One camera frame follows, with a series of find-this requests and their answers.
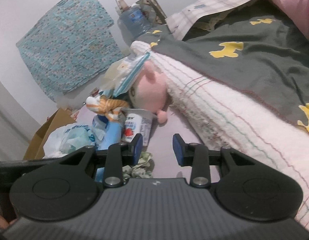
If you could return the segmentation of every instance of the cardboard box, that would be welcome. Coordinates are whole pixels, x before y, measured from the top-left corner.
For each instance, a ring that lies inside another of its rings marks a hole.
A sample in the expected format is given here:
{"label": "cardboard box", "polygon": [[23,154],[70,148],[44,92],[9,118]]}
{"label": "cardboard box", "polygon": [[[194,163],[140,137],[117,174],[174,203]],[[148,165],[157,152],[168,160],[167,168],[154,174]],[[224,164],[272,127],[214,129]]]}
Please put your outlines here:
{"label": "cardboard box", "polygon": [[59,127],[76,121],[70,117],[62,108],[58,109],[39,130],[36,131],[23,157],[24,160],[42,159],[44,157],[43,146],[50,133]]}

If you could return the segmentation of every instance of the hand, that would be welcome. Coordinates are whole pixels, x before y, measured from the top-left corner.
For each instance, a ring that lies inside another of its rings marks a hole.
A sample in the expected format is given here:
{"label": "hand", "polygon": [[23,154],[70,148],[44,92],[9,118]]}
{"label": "hand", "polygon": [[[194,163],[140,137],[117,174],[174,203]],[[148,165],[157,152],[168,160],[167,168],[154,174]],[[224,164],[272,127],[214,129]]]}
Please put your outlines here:
{"label": "hand", "polygon": [[12,225],[15,222],[15,220],[12,220],[10,223],[8,223],[1,215],[0,215],[0,229],[6,229],[9,225]]}

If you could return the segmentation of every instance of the blue bottle label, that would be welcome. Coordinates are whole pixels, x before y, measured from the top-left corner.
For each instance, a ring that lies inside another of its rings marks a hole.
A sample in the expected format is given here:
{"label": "blue bottle label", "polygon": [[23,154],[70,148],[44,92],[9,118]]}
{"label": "blue bottle label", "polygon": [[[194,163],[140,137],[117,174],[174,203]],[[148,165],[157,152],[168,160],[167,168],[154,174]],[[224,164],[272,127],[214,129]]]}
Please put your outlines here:
{"label": "blue bottle label", "polygon": [[142,15],[141,10],[136,10],[135,12],[131,13],[131,14],[129,15],[129,18],[130,18],[130,20],[131,20],[133,23],[142,20],[143,15]]}

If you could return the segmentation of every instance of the dark gray blanket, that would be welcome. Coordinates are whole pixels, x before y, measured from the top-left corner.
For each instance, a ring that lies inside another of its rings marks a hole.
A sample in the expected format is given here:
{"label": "dark gray blanket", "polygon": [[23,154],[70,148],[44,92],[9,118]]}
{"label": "dark gray blanket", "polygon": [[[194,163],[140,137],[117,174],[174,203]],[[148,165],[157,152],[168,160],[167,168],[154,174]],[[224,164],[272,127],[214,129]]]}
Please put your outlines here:
{"label": "dark gray blanket", "polygon": [[309,103],[309,41],[269,2],[235,10],[211,33],[187,41],[176,41],[166,26],[160,30],[139,40],[160,39],[153,51],[249,95],[293,125],[308,126],[309,105],[299,105]]}

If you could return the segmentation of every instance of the silver bolt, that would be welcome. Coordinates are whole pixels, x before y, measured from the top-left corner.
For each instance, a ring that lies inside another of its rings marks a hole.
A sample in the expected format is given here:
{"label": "silver bolt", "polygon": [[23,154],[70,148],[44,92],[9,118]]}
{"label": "silver bolt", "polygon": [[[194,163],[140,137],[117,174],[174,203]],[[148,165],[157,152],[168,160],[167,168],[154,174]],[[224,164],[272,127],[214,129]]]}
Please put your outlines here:
{"label": "silver bolt", "polygon": [[209,182],[209,180],[205,177],[196,177],[193,179],[193,183],[196,184],[196,185],[205,185]]}
{"label": "silver bolt", "polygon": [[120,183],[120,179],[118,177],[107,177],[104,182],[108,185],[117,185]]}

